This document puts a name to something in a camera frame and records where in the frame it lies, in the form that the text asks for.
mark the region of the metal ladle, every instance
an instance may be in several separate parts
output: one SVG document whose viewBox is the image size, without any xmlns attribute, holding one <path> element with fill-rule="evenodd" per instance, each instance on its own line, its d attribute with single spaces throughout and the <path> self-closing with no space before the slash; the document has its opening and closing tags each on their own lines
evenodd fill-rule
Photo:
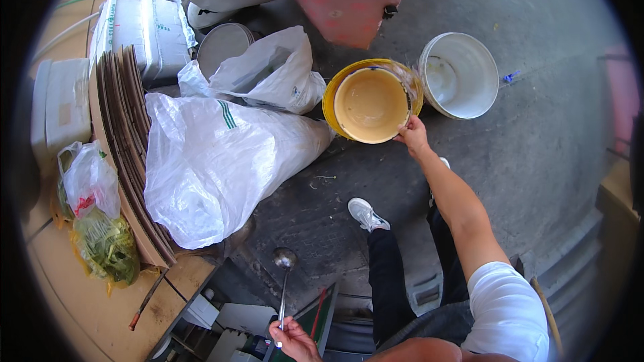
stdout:
<svg viewBox="0 0 644 362">
<path fill-rule="evenodd" d="M 279 304 L 279 329 L 284 329 L 284 312 L 285 312 L 285 302 L 286 302 L 286 278 L 292 269 L 298 264 L 298 257 L 293 253 L 293 251 L 287 247 L 276 247 L 273 251 L 273 261 L 275 264 L 284 269 L 286 273 L 284 274 L 284 285 L 282 286 L 282 299 Z M 282 343 L 277 342 L 276 347 L 281 348 Z"/>
</svg>

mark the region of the person's left hand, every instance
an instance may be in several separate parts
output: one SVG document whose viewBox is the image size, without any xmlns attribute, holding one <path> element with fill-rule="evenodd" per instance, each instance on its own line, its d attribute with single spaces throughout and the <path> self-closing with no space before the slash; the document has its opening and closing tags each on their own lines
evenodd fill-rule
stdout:
<svg viewBox="0 0 644 362">
<path fill-rule="evenodd" d="M 281 350 L 297 362 L 322 362 L 318 346 L 293 316 L 284 318 L 284 331 L 279 329 L 279 320 L 273 321 L 269 333 L 275 342 L 282 343 Z"/>
</svg>

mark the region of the blue plastic scrap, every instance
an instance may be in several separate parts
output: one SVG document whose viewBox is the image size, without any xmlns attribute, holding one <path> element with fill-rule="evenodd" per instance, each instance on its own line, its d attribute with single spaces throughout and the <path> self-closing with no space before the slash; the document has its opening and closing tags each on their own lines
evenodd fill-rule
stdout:
<svg viewBox="0 0 644 362">
<path fill-rule="evenodd" d="M 503 76 L 503 79 L 506 80 L 508 83 L 512 82 L 512 77 L 518 75 L 521 72 L 521 70 L 517 70 L 516 72 L 509 74 L 507 76 Z"/>
</svg>

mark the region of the fingers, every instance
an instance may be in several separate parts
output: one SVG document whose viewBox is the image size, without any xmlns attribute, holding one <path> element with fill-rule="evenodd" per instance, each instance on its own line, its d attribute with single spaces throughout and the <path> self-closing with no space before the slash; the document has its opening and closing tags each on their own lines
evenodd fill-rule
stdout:
<svg viewBox="0 0 644 362">
<path fill-rule="evenodd" d="M 288 321 L 288 334 L 290 336 L 300 336 L 302 334 L 306 334 L 302 326 L 293 319 L 293 317 L 289 316 L 290 320 Z M 286 328 L 286 319 L 284 319 L 284 327 Z"/>
<path fill-rule="evenodd" d="M 423 121 L 420 120 L 418 116 L 411 115 L 409 116 L 409 121 L 407 122 L 407 128 L 409 130 L 416 130 L 418 128 L 424 128 L 425 124 L 423 124 Z"/>
<path fill-rule="evenodd" d="M 398 125 L 398 135 L 401 137 L 405 137 L 409 129 L 405 125 Z"/>
<path fill-rule="evenodd" d="M 270 328 L 272 328 L 272 327 L 279 327 L 279 323 L 280 323 L 280 321 L 279 321 L 279 320 L 273 321 L 273 322 L 270 324 L 269 329 L 270 329 Z"/>
<path fill-rule="evenodd" d="M 290 344 L 290 338 L 288 337 L 288 335 L 286 335 L 286 333 L 279 329 L 279 320 L 273 321 L 273 323 L 270 324 L 269 333 L 276 343 L 282 343 L 282 347 L 288 347 L 288 345 Z"/>
</svg>

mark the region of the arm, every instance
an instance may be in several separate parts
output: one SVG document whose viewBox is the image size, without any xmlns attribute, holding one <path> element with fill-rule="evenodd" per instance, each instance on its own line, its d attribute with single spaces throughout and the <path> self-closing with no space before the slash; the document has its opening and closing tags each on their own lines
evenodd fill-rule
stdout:
<svg viewBox="0 0 644 362">
<path fill-rule="evenodd" d="M 430 148 L 423 122 L 411 116 L 406 126 L 398 127 L 398 132 L 394 140 L 407 145 L 430 184 L 434 201 L 454 238 L 465 280 L 469 282 L 472 274 L 490 261 L 510 264 L 492 233 L 485 207 L 468 184 Z"/>
</svg>

